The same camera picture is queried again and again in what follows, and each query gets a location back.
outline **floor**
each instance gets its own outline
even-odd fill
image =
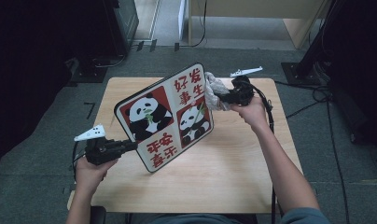
[[[176,0],[135,0],[140,35],[137,42],[145,40],[150,44],[157,39],[157,46],[186,46],[188,42],[188,18],[185,19],[183,38],[179,39],[178,13],[180,1]],[[199,48],[216,49],[273,49],[296,50],[282,19],[258,18],[206,18],[205,29],[203,17],[193,18],[193,41]],[[310,33],[314,38],[319,31],[318,20]],[[143,38],[143,29],[150,35]],[[308,49],[311,39],[305,41],[302,49]]]

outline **table top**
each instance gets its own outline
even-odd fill
[[[114,115],[115,105],[160,79],[111,78],[94,125],[104,125],[107,139],[128,139]],[[232,89],[231,78],[221,80]],[[275,136],[301,170],[273,80],[250,81],[272,101]],[[154,174],[135,151],[123,154],[91,204],[102,205],[108,212],[126,213],[270,213],[272,182],[258,139],[236,112],[212,113],[214,130]]]

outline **sleeve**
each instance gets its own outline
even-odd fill
[[[329,224],[328,219],[323,213],[314,208],[296,208],[288,211],[281,220],[281,223],[314,223],[314,224]]]

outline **cardboard sign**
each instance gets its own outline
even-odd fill
[[[213,130],[206,78],[195,63],[122,100],[115,114],[149,172],[156,172]]]

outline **panda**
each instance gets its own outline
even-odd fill
[[[183,146],[200,138],[209,129],[209,121],[201,107],[202,105],[195,105],[182,114],[179,128]]]
[[[152,93],[137,100],[125,114],[130,119],[130,130],[137,141],[150,137],[164,129],[172,119],[171,112],[154,99]]]

